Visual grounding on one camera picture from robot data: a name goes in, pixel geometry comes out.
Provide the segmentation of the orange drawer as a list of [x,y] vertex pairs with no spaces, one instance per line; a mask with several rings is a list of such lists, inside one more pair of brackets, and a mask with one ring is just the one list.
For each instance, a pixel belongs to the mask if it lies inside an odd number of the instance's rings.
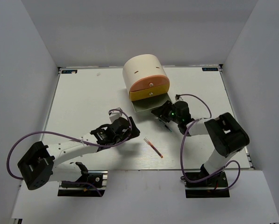
[[164,75],[153,75],[149,77],[144,77],[136,81],[131,85],[131,92],[148,89],[151,87],[162,86],[165,84],[169,84],[170,81],[167,76]]

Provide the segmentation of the cream round drawer box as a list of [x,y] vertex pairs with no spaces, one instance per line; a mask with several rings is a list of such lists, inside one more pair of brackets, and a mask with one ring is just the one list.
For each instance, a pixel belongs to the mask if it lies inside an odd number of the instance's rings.
[[131,85],[141,78],[153,75],[167,76],[158,58],[151,54],[129,59],[123,67],[122,74],[128,91]]

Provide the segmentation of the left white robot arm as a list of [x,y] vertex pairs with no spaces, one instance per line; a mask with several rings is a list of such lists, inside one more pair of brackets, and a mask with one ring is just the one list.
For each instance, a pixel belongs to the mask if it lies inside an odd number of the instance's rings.
[[17,166],[29,190],[38,189],[51,181],[69,181],[84,186],[88,182],[86,167],[78,161],[73,164],[67,164],[67,161],[118,146],[139,135],[140,130],[132,117],[118,117],[80,138],[68,137],[67,142],[45,145],[38,141]]

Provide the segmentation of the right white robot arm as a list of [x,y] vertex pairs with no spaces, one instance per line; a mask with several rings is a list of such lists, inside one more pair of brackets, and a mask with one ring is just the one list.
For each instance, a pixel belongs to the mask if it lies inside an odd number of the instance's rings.
[[[187,102],[166,101],[162,106],[151,111],[153,115],[164,122],[174,122],[183,134],[180,149],[180,165],[183,178],[189,183],[202,182],[212,186],[230,163],[231,158],[250,143],[248,134],[230,113],[224,113],[217,118],[193,119]],[[186,137],[208,135],[214,150],[208,160],[202,164],[198,179],[189,179],[184,171],[183,150]]]

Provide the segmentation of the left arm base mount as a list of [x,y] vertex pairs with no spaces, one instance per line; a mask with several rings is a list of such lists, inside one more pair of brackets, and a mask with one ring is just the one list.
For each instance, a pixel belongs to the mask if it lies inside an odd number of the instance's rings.
[[89,171],[74,182],[62,181],[57,196],[102,197],[107,186],[107,171]]

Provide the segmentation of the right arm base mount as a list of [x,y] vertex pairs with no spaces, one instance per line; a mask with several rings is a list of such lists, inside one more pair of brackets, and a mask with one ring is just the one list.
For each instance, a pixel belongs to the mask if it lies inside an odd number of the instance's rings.
[[229,198],[228,180],[225,172],[198,183],[188,182],[184,176],[186,198]]

